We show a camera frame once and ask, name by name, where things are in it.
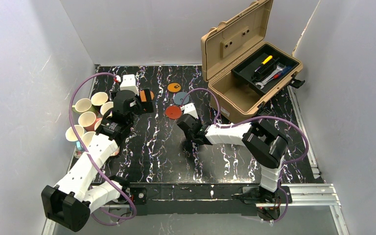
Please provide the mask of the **red coaster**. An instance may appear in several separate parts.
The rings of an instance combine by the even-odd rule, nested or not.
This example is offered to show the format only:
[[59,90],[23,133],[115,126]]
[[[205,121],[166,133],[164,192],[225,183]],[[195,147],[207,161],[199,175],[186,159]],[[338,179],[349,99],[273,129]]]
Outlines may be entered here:
[[177,120],[182,116],[183,112],[177,105],[172,105],[166,108],[165,115],[172,120]]

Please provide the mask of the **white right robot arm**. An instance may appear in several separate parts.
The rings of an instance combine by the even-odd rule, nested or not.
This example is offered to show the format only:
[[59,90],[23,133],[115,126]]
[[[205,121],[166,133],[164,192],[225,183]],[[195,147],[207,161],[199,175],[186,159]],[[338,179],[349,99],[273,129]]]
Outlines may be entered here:
[[235,194],[233,198],[259,203],[276,201],[280,172],[288,147],[288,141],[283,134],[268,123],[258,120],[218,126],[202,123],[190,114],[183,114],[176,123],[186,139],[195,144],[233,144],[246,147],[261,165],[261,181],[258,188]]

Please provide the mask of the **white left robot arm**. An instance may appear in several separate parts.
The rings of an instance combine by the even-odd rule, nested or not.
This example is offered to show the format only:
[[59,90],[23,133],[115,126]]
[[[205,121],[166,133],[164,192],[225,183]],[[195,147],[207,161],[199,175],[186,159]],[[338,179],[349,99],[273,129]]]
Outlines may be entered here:
[[130,90],[116,93],[114,105],[103,115],[88,150],[55,186],[42,190],[46,218],[77,232],[92,212],[112,200],[127,198],[122,187],[127,187],[128,182],[122,177],[111,176],[103,184],[89,187],[107,159],[129,136],[135,117],[154,111],[153,98],[149,89],[138,94]]

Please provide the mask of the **orange wooden coaster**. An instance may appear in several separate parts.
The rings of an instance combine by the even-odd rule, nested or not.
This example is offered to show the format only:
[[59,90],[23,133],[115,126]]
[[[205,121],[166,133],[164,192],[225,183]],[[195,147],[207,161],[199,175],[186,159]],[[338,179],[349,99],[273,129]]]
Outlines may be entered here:
[[153,92],[148,89],[140,91],[139,96],[140,96],[141,102],[150,102],[154,98]]

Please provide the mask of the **blue grey coaster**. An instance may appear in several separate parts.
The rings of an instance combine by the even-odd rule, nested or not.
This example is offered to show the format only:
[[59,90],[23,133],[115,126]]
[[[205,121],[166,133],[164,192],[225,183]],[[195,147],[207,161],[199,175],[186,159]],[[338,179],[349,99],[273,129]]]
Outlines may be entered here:
[[176,105],[186,105],[189,103],[189,95],[186,92],[178,92],[175,94],[173,101]]

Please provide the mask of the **orange smiley coaster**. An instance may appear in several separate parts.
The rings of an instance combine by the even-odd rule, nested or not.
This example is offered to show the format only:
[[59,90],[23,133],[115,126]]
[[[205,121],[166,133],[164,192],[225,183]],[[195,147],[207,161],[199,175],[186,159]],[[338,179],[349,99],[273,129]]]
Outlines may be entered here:
[[182,89],[181,85],[177,82],[169,83],[168,86],[167,86],[167,90],[170,93],[178,93],[178,92],[181,91],[181,89]]

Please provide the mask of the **yellow mug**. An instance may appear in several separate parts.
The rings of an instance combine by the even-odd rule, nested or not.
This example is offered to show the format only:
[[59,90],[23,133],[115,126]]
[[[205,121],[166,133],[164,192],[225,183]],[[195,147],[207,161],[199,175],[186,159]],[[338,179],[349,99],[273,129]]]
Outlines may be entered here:
[[114,106],[114,103],[112,101],[109,101],[103,104],[100,108],[101,115],[104,116],[108,112],[108,110],[113,108],[113,106]]

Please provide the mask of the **green mug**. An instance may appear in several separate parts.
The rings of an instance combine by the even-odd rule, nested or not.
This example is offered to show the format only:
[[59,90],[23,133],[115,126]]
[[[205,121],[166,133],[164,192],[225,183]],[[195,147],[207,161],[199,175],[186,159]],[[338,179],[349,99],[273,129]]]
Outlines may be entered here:
[[92,105],[92,102],[89,98],[82,98],[78,100],[75,104],[71,106],[72,110],[75,113],[82,114],[85,112],[96,113],[96,109]]

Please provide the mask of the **blue mug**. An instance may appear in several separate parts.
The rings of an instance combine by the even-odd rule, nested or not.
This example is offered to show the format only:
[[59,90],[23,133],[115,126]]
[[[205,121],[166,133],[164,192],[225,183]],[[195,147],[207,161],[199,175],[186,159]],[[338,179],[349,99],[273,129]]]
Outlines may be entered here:
[[[84,127],[82,127],[81,125],[75,125],[74,127],[75,127],[75,130],[76,130],[76,133],[81,138],[85,133]],[[78,140],[75,132],[73,131],[72,127],[69,127],[68,130],[65,132],[65,137],[66,137],[67,141],[73,142],[75,145],[76,145],[76,142],[80,142]]]

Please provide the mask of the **floral tray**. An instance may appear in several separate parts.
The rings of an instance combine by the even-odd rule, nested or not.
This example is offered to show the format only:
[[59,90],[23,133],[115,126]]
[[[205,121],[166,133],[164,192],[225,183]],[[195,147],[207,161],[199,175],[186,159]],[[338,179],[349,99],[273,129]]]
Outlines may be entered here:
[[[111,156],[116,156],[118,153],[119,153],[119,150],[120,148],[118,147],[112,154]],[[83,154],[84,152],[84,148],[81,146],[81,144],[79,142],[76,142],[76,149],[73,153],[73,157],[74,158],[80,158],[81,155]]]

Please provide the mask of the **tan plastic toolbox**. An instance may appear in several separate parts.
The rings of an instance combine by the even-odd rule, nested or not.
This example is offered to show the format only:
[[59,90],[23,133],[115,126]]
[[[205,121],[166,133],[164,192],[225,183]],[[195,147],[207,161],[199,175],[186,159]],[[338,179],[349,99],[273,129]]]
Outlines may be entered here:
[[201,39],[211,106],[233,123],[254,117],[286,86],[299,88],[301,61],[265,41],[272,1],[257,0]]

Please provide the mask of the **black toolbox tray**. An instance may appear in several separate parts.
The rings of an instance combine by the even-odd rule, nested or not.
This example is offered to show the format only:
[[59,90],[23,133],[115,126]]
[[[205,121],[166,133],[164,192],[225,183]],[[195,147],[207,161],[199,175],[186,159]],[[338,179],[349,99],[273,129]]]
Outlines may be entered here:
[[296,58],[264,43],[231,72],[255,93],[264,96],[288,75],[297,73],[301,65],[302,62]]

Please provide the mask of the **silver wrench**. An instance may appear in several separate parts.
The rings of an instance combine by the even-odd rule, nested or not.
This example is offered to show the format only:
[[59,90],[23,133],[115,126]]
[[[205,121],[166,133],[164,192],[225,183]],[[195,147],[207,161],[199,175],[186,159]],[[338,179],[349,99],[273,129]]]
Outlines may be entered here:
[[272,77],[273,77],[276,73],[282,71],[285,67],[286,67],[286,66],[281,66],[280,64],[277,65],[276,69],[275,69],[270,75],[268,75],[268,76],[267,76],[265,79],[263,79],[262,81],[257,82],[256,85],[257,85],[257,86],[260,86],[260,89],[263,89],[264,86],[265,86],[267,83],[269,83],[270,81],[273,80]]

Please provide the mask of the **yellow handled screwdriver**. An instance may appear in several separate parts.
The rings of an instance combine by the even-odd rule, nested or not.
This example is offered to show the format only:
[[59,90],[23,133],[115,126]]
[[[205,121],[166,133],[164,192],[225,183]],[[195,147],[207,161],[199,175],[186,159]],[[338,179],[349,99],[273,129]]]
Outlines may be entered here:
[[269,55],[267,58],[264,59],[263,62],[258,66],[257,69],[255,69],[255,72],[257,72],[260,68],[262,68],[265,64],[267,64],[271,59],[273,58],[272,55]]

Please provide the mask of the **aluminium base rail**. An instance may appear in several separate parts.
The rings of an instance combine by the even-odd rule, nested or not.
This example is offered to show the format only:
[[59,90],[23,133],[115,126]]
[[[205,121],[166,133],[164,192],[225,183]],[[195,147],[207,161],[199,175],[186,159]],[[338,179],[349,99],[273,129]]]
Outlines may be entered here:
[[258,218],[263,204],[234,199],[256,185],[135,183],[138,214],[115,225],[101,212],[81,235],[347,235],[349,230],[333,184],[283,184],[286,194],[272,203],[284,217],[270,224]]

